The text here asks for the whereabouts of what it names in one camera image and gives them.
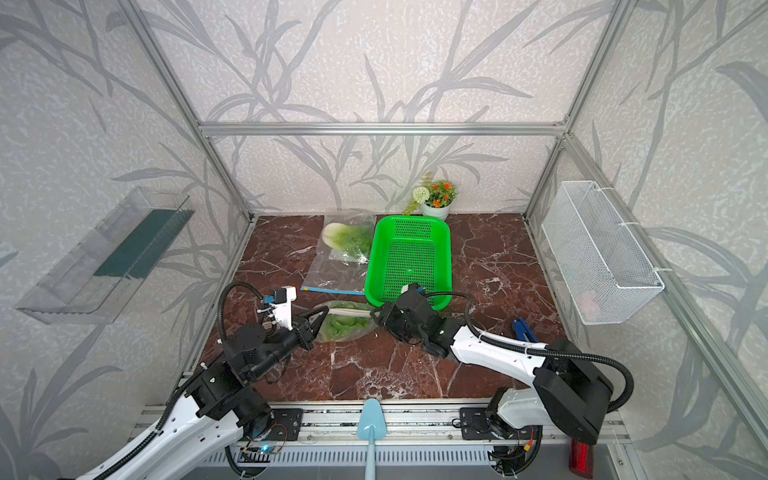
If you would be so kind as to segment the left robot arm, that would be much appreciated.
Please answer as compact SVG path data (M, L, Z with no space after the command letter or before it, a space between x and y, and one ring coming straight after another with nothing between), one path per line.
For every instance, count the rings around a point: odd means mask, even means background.
M255 295L261 307L254 322L229 334L225 305L229 293L240 286ZM157 421L85 478L181 479L245 434L268 427L272 409L253 383L296 349L311 350L329 313L322 305L295 314L295 298L292 287L263 296L248 283L225 286L217 302L220 353L172 392Z

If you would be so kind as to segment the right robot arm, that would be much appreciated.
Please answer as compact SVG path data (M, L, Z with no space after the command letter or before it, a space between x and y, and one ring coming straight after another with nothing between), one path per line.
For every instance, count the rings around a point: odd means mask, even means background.
M605 416L631 398L635 381L617 360L585 353L567 339L551 344L492 334L471 319L471 296L461 317L434 310L430 294L411 284L393 302L374 308L373 321L397 340L418 344L435 357L480 366L524 384L502 388L485 415L495 435L527 426L552 425L572 439L594 445Z

